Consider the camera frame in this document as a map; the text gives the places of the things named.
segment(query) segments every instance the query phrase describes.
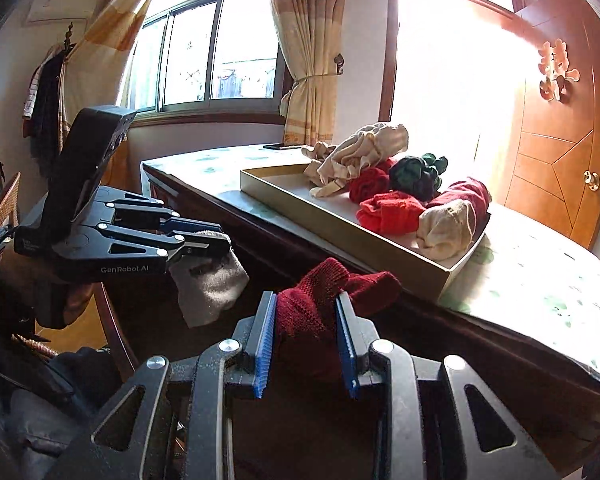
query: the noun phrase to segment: doorknob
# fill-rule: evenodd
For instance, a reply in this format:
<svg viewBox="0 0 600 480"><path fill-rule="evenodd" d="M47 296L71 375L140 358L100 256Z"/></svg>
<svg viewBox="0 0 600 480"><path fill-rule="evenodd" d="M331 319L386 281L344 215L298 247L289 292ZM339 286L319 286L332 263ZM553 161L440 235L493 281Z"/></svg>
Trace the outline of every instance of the doorknob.
<svg viewBox="0 0 600 480"><path fill-rule="evenodd" d="M584 172L584 183L589 186L592 191L597 191L600 188L600 176L597 173L591 171Z"/></svg>

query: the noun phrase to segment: cardboard box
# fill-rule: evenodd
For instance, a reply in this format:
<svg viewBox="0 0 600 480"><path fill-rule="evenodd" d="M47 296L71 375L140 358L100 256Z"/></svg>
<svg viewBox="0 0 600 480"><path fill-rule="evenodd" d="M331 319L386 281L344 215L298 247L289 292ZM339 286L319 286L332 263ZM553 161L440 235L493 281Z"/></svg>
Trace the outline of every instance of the cardboard box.
<svg viewBox="0 0 600 480"><path fill-rule="evenodd" d="M242 170L240 189L376 271L388 270L406 290L423 300L438 300L484 236L489 215L476 229L472 245L465 254L434 262L410 250L408 236L389 239L357 224L354 213L358 206L347 195L333 199L311 197L308 191L312 184L302 175L306 166L295 164Z"/></svg>

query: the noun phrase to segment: open door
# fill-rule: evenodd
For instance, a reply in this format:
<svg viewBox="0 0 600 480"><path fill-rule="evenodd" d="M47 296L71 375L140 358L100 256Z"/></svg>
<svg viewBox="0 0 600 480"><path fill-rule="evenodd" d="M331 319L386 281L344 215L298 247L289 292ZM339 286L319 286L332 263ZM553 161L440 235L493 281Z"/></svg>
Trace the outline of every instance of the open door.
<svg viewBox="0 0 600 480"><path fill-rule="evenodd" d="M504 167L510 179L495 198L589 249L600 226L600 20L585 0L539 0L518 15L536 49L566 44L579 80L558 80L560 99L547 100L544 76L529 65Z"/></svg>

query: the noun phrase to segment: curtain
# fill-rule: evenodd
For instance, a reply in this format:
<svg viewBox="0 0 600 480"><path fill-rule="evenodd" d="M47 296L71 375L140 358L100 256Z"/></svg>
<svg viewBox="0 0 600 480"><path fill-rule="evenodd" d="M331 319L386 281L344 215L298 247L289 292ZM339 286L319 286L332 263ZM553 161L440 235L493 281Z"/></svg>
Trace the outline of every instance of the curtain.
<svg viewBox="0 0 600 480"><path fill-rule="evenodd" d="M122 76L151 0L111 0L67 56L60 74L59 147L84 107L115 104ZM128 187L126 142L117 150L102 183Z"/></svg>
<svg viewBox="0 0 600 480"><path fill-rule="evenodd" d="M285 144L330 141L336 109L334 58L345 0L271 0L280 47L294 86L283 98Z"/></svg>

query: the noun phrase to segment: window sill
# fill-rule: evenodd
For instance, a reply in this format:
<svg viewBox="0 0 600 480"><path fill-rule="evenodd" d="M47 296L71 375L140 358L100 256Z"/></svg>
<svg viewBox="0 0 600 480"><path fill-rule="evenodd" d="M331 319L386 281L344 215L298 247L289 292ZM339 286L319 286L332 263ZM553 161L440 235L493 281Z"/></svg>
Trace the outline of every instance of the window sill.
<svg viewBox="0 0 600 480"><path fill-rule="evenodd" d="M256 123L285 124L285 118L271 112L193 112L178 110L172 112L142 112L131 123L131 128L159 126L162 124L189 123Z"/></svg>

